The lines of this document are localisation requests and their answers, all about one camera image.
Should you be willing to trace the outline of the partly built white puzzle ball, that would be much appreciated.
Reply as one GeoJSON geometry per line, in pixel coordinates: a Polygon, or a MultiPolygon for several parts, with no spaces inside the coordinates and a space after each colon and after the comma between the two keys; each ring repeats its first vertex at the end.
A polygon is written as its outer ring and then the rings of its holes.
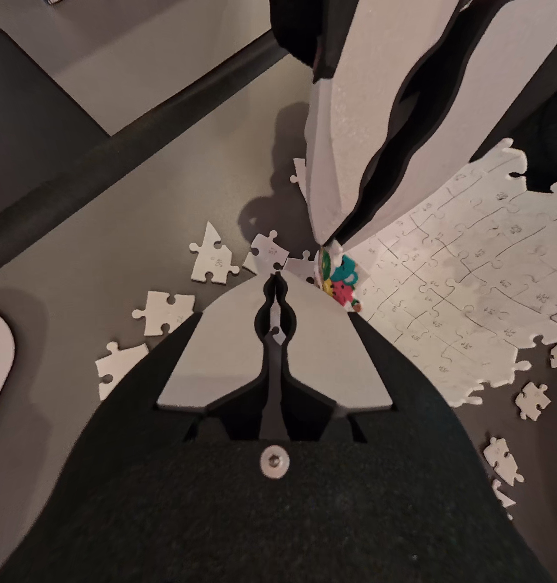
{"type": "Polygon", "coordinates": [[[318,284],[359,311],[450,406],[510,384],[520,350],[557,343],[557,182],[526,185],[528,160],[505,138],[394,223],[341,256],[318,284]]]}

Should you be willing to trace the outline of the puzzle pieces group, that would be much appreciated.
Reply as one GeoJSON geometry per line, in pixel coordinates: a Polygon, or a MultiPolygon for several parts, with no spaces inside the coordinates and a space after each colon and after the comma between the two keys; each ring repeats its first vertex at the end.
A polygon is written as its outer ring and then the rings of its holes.
{"type": "MultiPolygon", "coordinates": [[[[303,281],[307,281],[314,274],[314,263],[311,253],[304,251],[302,258],[289,257],[289,252],[275,244],[277,232],[272,230],[268,236],[257,234],[252,242],[252,248],[257,250],[256,255],[249,252],[242,267],[253,274],[273,273],[275,264],[281,270],[295,274],[303,281]]],[[[211,222],[207,223],[203,241],[201,244],[191,243],[190,252],[196,254],[191,280],[205,283],[207,275],[212,276],[211,282],[225,285],[228,274],[238,274],[240,268],[232,265],[232,252],[221,243],[222,238],[211,222]]],[[[163,327],[166,325],[169,332],[176,330],[194,313],[195,296],[174,295],[172,303],[169,302],[170,294],[160,291],[148,291],[143,309],[135,309],[131,316],[134,319],[145,320],[144,336],[162,336],[163,327]]],[[[109,382],[99,384],[99,397],[104,401],[116,385],[132,370],[132,368],[144,358],[149,350],[145,344],[127,349],[120,349],[117,342],[110,342],[106,346],[109,354],[96,360],[99,378],[111,376],[109,382]]]]}

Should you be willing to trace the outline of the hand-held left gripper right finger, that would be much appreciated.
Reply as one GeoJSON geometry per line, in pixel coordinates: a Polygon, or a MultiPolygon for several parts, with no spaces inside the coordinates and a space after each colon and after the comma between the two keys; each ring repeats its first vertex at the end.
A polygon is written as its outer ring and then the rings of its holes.
{"type": "Polygon", "coordinates": [[[279,281],[292,379],[348,413],[389,410],[392,398],[345,308],[290,272],[281,272],[279,281]]]}

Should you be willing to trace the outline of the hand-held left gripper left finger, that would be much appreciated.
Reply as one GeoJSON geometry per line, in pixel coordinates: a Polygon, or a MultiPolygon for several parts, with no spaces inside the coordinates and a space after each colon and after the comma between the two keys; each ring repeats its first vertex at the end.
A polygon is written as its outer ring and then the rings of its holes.
{"type": "Polygon", "coordinates": [[[161,409],[204,412],[262,373],[275,276],[257,275],[202,313],[158,397],[161,409]]]}

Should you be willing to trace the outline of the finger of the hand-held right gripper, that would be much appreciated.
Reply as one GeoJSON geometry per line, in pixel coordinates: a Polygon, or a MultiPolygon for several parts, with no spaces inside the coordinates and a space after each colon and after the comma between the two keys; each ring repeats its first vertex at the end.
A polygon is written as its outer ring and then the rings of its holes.
{"type": "Polygon", "coordinates": [[[316,242],[335,237],[384,145],[400,88],[459,12],[458,1],[326,1],[306,139],[306,201],[316,242]]]}
{"type": "Polygon", "coordinates": [[[473,1],[406,89],[414,108],[364,173],[345,247],[419,206],[557,91],[557,1],[473,1]]]}

